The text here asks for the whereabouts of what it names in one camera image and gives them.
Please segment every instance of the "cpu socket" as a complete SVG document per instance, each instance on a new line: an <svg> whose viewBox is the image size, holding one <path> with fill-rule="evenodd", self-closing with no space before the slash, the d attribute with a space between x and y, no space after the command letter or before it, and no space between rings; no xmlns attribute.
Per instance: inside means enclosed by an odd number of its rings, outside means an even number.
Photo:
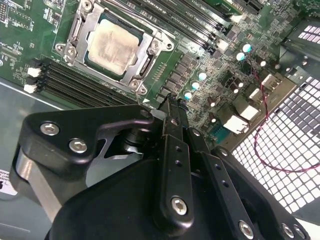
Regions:
<svg viewBox="0 0 320 240"><path fill-rule="evenodd" d="M145 95L143 84L161 52L171 52L173 35L116 0L81 0L66 43L64 60L126 92Z"/></svg>

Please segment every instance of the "screw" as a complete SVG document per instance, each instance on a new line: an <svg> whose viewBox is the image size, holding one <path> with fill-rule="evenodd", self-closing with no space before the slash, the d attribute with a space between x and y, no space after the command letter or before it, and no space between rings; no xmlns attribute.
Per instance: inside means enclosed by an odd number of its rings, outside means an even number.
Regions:
<svg viewBox="0 0 320 240"><path fill-rule="evenodd" d="M83 1L82 8L84 11L89 12L92 9L92 3L90 1Z"/></svg>
<svg viewBox="0 0 320 240"><path fill-rule="evenodd" d="M243 235L246 236L247 239L254 239L254 232L245 221L242 221L242 220L239 221L239 228L243 233Z"/></svg>
<svg viewBox="0 0 320 240"><path fill-rule="evenodd" d="M69 143L69 148L76 154L83 154L87 151L86 143L81 139L74 139Z"/></svg>
<svg viewBox="0 0 320 240"><path fill-rule="evenodd" d="M291 239L295 237L294 233L291 231L291 229L284 223L282 223L282 229Z"/></svg>
<svg viewBox="0 0 320 240"><path fill-rule="evenodd" d="M71 56L74 56L74 55L76 55L76 51L73 48L70 48L68 50L68 54L70 54Z"/></svg>
<svg viewBox="0 0 320 240"><path fill-rule="evenodd" d="M306 238L305 234L301 231L301 229L297 226L297 225L294 225L294 230L300 235L300 237L302 237L303 239Z"/></svg>
<svg viewBox="0 0 320 240"><path fill-rule="evenodd" d="M40 126L40 130L43 134L49 135L49 136L54 136L57 135L60 132L60 129L57 125L46 122Z"/></svg>
<svg viewBox="0 0 320 240"><path fill-rule="evenodd" d="M178 126L179 125L179 123L178 123L178 121L177 120L175 120L175 119L171 119L171 123L173 124L173 125L175 125L175 126Z"/></svg>
<svg viewBox="0 0 320 240"><path fill-rule="evenodd" d="M220 152L223 156L228 156L228 153L226 150L224 150L223 148L220 148Z"/></svg>
<svg viewBox="0 0 320 240"><path fill-rule="evenodd" d="M174 197L171 200L173 210L179 215L185 215L187 213L186 203L179 197Z"/></svg>
<svg viewBox="0 0 320 240"><path fill-rule="evenodd" d="M145 118L149 118L149 113L146 110L141 110L140 111L141 115L144 116Z"/></svg>
<svg viewBox="0 0 320 240"><path fill-rule="evenodd" d="M61 52L64 48L63 48L61 45L57 44L57 45L55 45L55 49L56 49L58 52Z"/></svg>
<svg viewBox="0 0 320 240"><path fill-rule="evenodd" d="M196 135L197 137L199 137L199 136L200 136L200 133L199 133L197 130L192 129L192 132L193 132L193 134L194 134L194 135Z"/></svg>

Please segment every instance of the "red cable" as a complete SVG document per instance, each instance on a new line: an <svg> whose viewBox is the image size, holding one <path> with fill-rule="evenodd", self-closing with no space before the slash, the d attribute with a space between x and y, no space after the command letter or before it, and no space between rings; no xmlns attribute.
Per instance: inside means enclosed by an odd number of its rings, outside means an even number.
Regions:
<svg viewBox="0 0 320 240"><path fill-rule="evenodd" d="M265 95L265 90L264 90L264 86L262 84L262 81L260 81L260 77L257 75L256 72L252 71L252 74L254 75L255 79L260 83L260 90L262 92L262 99L263 99L263 105L265 108L265 117L264 120L262 121L262 123L260 124L260 126L258 127L258 129L256 130L256 133L254 135L254 143L253 143L253 149L254 149L254 153L255 155L258 157L258 159L261 161L261 163L264 166L267 166L273 170L276 171L281 171L281 172L285 172L285 173L305 173L311 169L315 169L317 167L320 166L320 163L317 163L315 165L312 165L308 168L302 168L299 170L288 170L288 169L284 169L284 168L278 168L276 166L272 166L271 164L266 163L266 161L264 161L261 156L259 155L258 151L257 151L257 146L258 146L258 138L260 137L259 132L263 129L264 125L267 123L267 121L269 120L269 110L268 110L268 104L267 104L267 96Z"/></svg>

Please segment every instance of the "black mounting arm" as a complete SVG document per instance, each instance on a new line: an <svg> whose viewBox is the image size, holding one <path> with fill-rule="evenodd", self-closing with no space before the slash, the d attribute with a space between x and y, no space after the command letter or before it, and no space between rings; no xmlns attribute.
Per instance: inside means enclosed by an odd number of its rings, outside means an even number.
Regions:
<svg viewBox="0 0 320 240"><path fill-rule="evenodd" d="M36 113L22 125L14 188L42 205L50 240L309 240L231 153L210 153L183 100ZM93 160L140 160L86 186Z"/></svg>

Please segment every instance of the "white label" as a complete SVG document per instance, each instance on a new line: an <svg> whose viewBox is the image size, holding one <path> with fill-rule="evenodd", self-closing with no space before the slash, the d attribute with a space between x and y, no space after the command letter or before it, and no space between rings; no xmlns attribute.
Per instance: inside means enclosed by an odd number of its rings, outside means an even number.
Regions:
<svg viewBox="0 0 320 240"><path fill-rule="evenodd" d="M0 193L9 194L12 196L17 195L17 191L9 181L9 172L0 169Z"/></svg>

